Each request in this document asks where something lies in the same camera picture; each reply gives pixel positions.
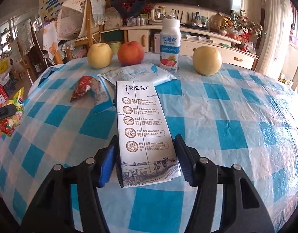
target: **yellow container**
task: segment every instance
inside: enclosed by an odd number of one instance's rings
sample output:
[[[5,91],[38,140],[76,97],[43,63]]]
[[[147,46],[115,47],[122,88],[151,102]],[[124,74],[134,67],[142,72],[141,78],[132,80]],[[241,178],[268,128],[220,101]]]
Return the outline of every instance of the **yellow container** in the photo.
[[[108,42],[108,45],[111,47],[113,54],[117,54],[121,44],[122,43],[120,41],[110,41],[110,42]]]

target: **white bottle cap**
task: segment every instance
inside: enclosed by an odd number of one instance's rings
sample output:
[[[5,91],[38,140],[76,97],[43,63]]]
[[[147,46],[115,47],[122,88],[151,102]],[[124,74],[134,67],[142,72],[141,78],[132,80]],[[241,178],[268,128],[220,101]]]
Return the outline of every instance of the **white bottle cap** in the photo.
[[[163,26],[166,26],[166,27],[180,27],[180,20],[163,18]]]

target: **checkered tablecloth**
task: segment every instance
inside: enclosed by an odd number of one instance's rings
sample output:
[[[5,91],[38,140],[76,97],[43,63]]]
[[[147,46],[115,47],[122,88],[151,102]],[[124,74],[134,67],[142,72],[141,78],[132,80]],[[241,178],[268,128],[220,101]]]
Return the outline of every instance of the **checkered tablecloth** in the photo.
[[[143,62],[158,64],[157,54]],[[24,117],[12,137],[0,140],[0,189],[20,223],[40,184],[55,164],[78,165],[117,134],[115,108],[94,114],[88,94],[69,103],[83,75],[119,67],[116,57],[101,70],[86,59],[72,60],[53,73],[25,101]],[[181,56],[178,80],[156,87],[172,136],[217,165],[242,165],[253,181],[276,231],[298,204],[298,99],[291,89],[253,71],[223,64],[201,76],[192,58]],[[72,187],[75,226],[81,229],[76,187]],[[98,189],[111,232],[184,232],[196,188],[184,178],[121,189],[115,171]],[[218,187],[213,230],[218,229],[222,187]]]

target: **yogurt bottle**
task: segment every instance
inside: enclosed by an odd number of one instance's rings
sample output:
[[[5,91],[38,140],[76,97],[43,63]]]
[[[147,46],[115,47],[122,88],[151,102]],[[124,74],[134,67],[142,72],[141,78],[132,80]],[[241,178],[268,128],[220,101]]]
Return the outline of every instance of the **yogurt bottle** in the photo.
[[[160,33],[160,68],[173,73],[177,72],[180,45],[180,21],[164,18]]]

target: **brown circular icon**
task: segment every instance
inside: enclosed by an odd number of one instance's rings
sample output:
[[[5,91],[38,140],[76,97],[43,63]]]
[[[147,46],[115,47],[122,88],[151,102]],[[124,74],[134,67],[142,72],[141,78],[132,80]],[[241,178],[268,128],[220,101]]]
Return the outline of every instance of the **brown circular icon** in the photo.
[[[126,128],[124,133],[129,138],[133,138],[136,136],[136,131],[133,128]]]
[[[126,143],[126,149],[129,151],[129,152],[137,152],[138,150],[138,145],[136,142],[134,141],[128,141]]]
[[[133,125],[134,124],[134,119],[131,118],[130,116],[124,117],[123,118],[123,121],[127,125]]]
[[[124,102],[125,104],[131,104],[131,99],[127,97],[123,97],[122,102]]]
[[[131,114],[131,113],[133,113],[132,108],[129,107],[129,106],[124,106],[124,107],[123,107],[123,111],[124,111],[126,114]]]

